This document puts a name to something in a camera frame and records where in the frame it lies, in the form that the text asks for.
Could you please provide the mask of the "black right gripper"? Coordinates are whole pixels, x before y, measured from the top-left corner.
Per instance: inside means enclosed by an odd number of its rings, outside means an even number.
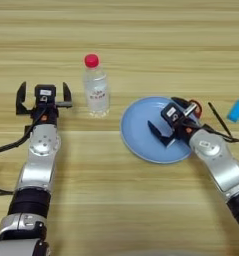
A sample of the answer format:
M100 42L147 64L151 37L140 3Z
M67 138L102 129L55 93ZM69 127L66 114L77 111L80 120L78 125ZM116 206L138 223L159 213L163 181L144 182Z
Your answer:
M189 140L194 133L199 129L199 125L193 120L190 115L195 112L197 108L196 103L190 103L186 99L180 97L171 98L173 105L181 112L178 117L173 119L172 128L177 139ZM175 137L163 136L160 130L151 122L148 121L148 127L151 133L165 146L169 147L174 143Z

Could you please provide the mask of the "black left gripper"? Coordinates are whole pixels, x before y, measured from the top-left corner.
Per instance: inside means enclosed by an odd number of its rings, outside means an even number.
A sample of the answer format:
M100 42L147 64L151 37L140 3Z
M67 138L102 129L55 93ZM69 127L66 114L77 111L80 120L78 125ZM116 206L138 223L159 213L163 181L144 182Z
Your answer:
M26 98L26 83L23 82L16 95L16 114L17 115L31 115L34 125L42 124L57 124L59 118L59 108L71 108L72 96L69 86L63 83L63 97L65 102L55 103L40 103L32 110L24 106Z

